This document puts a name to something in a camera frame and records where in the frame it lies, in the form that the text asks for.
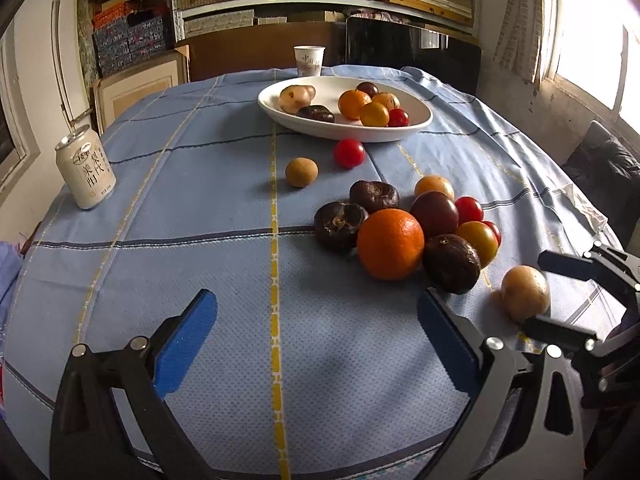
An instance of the tablecloth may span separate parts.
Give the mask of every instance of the tablecloth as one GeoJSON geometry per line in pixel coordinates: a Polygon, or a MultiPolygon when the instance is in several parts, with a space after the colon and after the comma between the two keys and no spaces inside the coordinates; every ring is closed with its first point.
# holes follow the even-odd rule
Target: tablecloth
{"type": "MultiPolygon", "coordinates": [[[[420,272],[377,282],[357,256],[314,240],[316,209],[345,199],[356,180],[392,183],[408,207],[416,181],[435,173],[482,203],[502,246],[449,303],[511,346],[530,342],[495,299],[510,267],[535,266],[545,249],[581,254],[596,238],[619,246],[608,226],[594,230],[588,203],[574,206],[580,192],[556,164],[477,98],[415,68],[322,74],[410,92],[433,122],[399,142],[366,144],[366,161],[345,171],[334,142],[286,130],[258,107],[258,93],[293,70],[222,75],[145,97],[107,129],[118,183],[99,206],[79,210],[66,187],[54,200],[18,279],[5,349],[8,423],[43,471],[70,348],[122,348],[208,288],[218,321],[166,401],[220,477],[412,478],[468,399],[417,322],[420,272]],[[319,167],[305,189],[284,181],[296,156],[319,167]]],[[[600,336],[618,323],[620,306],[593,283],[548,280],[553,318],[600,336]]],[[[154,466],[116,398],[140,460],[154,466]]]]}

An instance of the oval plate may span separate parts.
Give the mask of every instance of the oval plate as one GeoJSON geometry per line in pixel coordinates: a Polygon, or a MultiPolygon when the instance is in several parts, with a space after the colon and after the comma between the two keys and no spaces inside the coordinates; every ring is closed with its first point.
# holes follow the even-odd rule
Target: oval plate
{"type": "Polygon", "coordinates": [[[389,142],[405,139],[423,130],[433,119],[431,109],[420,99],[393,86],[375,83],[380,92],[391,92],[400,100],[402,110],[409,115],[409,126],[398,128],[373,128],[362,126],[360,121],[350,121],[338,111],[338,98],[343,92],[353,90],[363,79],[340,76],[299,77],[280,81],[265,88],[258,95],[258,104],[278,124],[314,137],[325,139],[357,139],[360,142],[389,142]],[[316,88],[314,105],[324,105],[334,114],[335,123],[323,123],[284,113],[278,104],[280,92],[290,85],[312,85],[316,88]]]}

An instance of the silver screw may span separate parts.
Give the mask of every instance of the silver screw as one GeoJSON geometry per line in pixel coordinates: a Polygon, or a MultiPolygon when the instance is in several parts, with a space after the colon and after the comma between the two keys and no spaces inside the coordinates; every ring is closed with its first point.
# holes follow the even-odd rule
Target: silver screw
{"type": "Polygon", "coordinates": [[[71,355],[73,357],[82,357],[84,354],[86,354],[86,346],[83,345],[82,343],[80,343],[79,345],[74,346],[71,349],[71,355]]]}
{"type": "Polygon", "coordinates": [[[545,350],[546,353],[548,353],[554,359],[558,359],[562,356],[562,350],[559,349],[556,345],[547,345],[545,350]]]}
{"type": "Polygon", "coordinates": [[[504,343],[501,339],[494,336],[488,337],[485,342],[491,350],[502,350],[504,348],[504,343]]]}
{"type": "Polygon", "coordinates": [[[146,348],[146,344],[149,342],[149,339],[144,337],[143,335],[139,335],[131,340],[129,346],[134,350],[144,350],[146,348]]]}

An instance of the paper cup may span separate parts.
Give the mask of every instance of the paper cup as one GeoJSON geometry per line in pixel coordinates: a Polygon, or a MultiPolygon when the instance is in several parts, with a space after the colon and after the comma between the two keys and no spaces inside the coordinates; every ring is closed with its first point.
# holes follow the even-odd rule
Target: paper cup
{"type": "Polygon", "coordinates": [[[324,46],[295,46],[293,50],[296,53],[296,67],[299,77],[320,75],[324,46]]]}

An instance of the blue gripper pad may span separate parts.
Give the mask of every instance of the blue gripper pad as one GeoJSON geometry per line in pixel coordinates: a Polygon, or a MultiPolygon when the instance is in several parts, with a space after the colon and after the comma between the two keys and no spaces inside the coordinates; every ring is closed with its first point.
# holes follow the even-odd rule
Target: blue gripper pad
{"type": "Polygon", "coordinates": [[[418,321],[455,389],[475,396],[479,387],[476,356],[430,294],[418,298],[418,321]]]}
{"type": "Polygon", "coordinates": [[[154,387],[161,399],[180,388],[218,316],[216,295],[204,290],[156,357],[154,387]]]}

